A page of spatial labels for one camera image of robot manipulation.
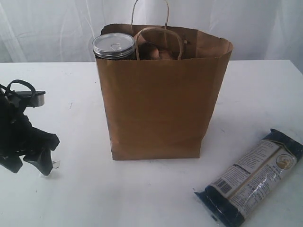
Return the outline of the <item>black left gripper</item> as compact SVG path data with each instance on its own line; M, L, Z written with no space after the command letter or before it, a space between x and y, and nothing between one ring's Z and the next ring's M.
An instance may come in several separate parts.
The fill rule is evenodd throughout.
M51 152L60 140L56 134L35 128L24 114L28 107L15 107L8 95L0 96L0 165L16 174L23 165L20 157L24 156L23 161L48 176L53 169Z

